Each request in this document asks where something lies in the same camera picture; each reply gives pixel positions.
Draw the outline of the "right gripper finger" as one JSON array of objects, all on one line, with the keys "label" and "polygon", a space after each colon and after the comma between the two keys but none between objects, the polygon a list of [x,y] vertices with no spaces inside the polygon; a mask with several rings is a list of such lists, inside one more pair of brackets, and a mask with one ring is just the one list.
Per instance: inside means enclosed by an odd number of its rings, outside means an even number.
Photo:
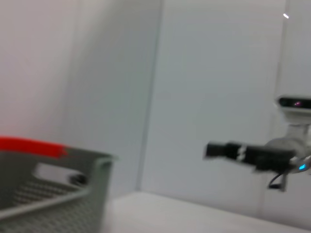
[{"label": "right gripper finger", "polygon": [[203,159],[225,158],[235,162],[244,162],[244,147],[235,142],[208,142],[203,154]]}]

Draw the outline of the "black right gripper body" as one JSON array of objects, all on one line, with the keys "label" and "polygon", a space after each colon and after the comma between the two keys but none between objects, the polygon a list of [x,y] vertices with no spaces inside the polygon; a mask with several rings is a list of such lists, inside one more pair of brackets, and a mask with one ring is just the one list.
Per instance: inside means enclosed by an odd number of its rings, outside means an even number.
[{"label": "black right gripper body", "polygon": [[291,159],[293,150],[275,149],[266,146],[247,146],[243,163],[253,165],[257,171],[274,171],[283,173],[294,168]]}]

